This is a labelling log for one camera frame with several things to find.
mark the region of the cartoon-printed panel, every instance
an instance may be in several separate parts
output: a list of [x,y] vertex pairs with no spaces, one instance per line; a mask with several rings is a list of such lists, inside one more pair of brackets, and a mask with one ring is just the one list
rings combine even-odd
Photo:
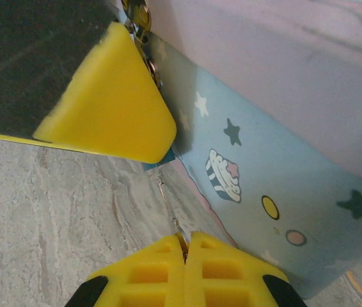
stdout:
[[176,165],[242,250],[311,297],[362,258],[362,179],[158,38]]

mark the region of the metal clip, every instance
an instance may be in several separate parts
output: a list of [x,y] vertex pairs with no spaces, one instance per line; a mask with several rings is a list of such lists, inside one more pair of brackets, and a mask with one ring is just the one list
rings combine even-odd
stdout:
[[174,208],[170,205],[169,201],[167,200],[167,197],[164,193],[164,182],[159,183],[160,192],[162,195],[162,198],[164,199],[164,204],[167,208],[167,212],[169,215],[169,221],[174,229],[175,235],[177,236],[178,240],[180,241],[182,253],[184,256],[184,262],[187,261],[188,257],[188,245],[189,245],[189,239],[187,237],[187,234],[185,233],[184,229],[180,226],[180,222],[178,221],[177,216],[175,215]]
[[144,0],[122,0],[127,20],[124,25],[134,36],[134,43],[140,53],[155,85],[160,88],[161,78],[153,59],[149,58],[143,47],[148,43],[147,32],[151,29],[151,14]]

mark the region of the dark green star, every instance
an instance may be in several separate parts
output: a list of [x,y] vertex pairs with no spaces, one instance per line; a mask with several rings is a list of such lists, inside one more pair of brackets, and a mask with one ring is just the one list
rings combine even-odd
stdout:
[[229,118],[226,119],[226,122],[228,123],[228,126],[226,129],[224,129],[224,133],[230,137],[231,144],[234,145],[237,143],[239,146],[242,146],[239,139],[239,126],[232,125],[232,122]]
[[352,190],[352,198],[348,201],[338,201],[337,205],[341,208],[350,210],[354,219],[362,217],[362,194],[357,190]]

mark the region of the pink circle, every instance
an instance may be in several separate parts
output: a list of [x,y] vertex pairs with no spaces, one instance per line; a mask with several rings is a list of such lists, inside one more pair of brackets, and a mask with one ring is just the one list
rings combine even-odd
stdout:
[[299,230],[288,230],[286,232],[286,240],[294,246],[302,246],[307,242],[306,237]]

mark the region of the white star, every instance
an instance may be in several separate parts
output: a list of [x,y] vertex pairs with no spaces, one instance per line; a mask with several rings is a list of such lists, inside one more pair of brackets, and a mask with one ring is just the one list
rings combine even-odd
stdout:
[[334,264],[325,266],[325,269],[343,271],[356,264],[355,260],[339,260],[337,259]]
[[201,97],[200,93],[196,92],[196,102],[195,106],[200,109],[201,116],[204,117],[204,115],[209,116],[208,110],[207,110],[207,99]]
[[270,264],[273,264],[275,266],[279,264],[279,261],[277,261],[275,258],[273,258],[268,251],[265,251],[262,254],[262,259],[264,259],[266,262],[269,262]]
[[183,113],[182,111],[180,111],[180,122],[181,122],[181,125],[183,126],[184,130],[188,130],[188,131],[191,130],[191,128],[189,127],[188,116],[185,113]]
[[167,59],[167,51],[166,51],[166,44],[164,43],[163,40],[160,40],[158,43],[158,49],[157,49],[158,53],[161,56],[161,59],[164,61],[165,59]]

